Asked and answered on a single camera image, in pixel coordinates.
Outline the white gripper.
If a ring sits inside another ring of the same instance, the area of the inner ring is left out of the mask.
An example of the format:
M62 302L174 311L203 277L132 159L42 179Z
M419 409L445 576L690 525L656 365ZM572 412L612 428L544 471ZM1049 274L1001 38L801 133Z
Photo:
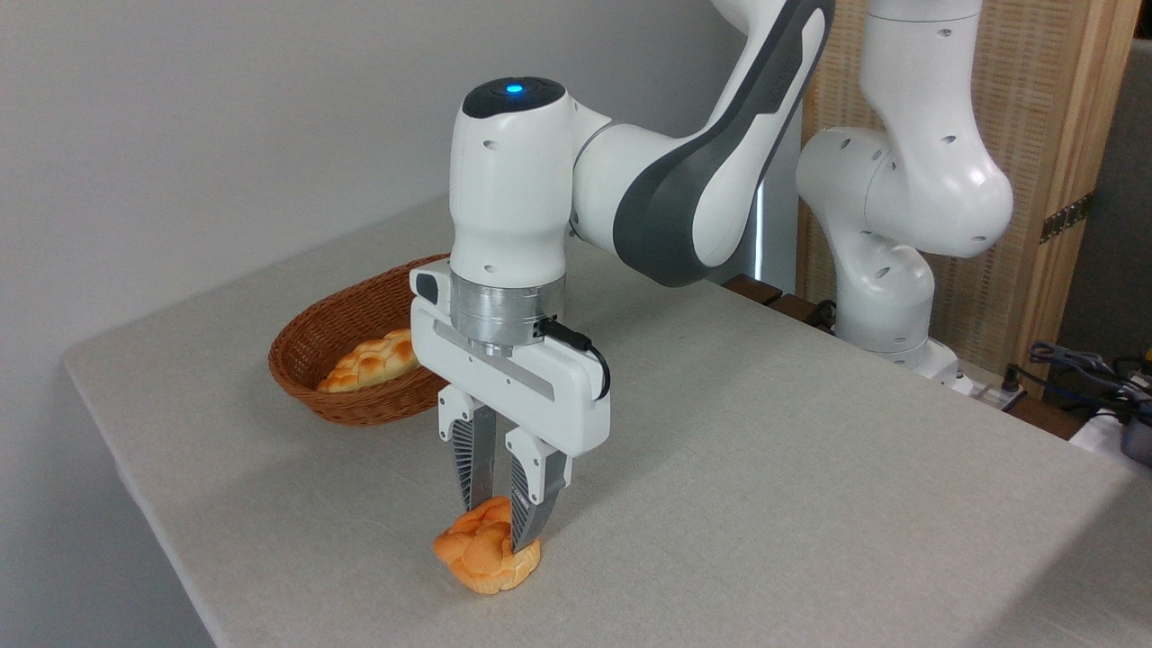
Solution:
M569 484L570 455L584 455L608 439L611 397L600 394L602 366L552 337L514 347L508 357L486 355L450 324L447 261L411 270L409 282L416 295L416 356L453 384L437 395L437 421L453 450L465 511L493 496L495 410L520 425L505 437L511 454L513 551L520 553L539 537L560 489Z

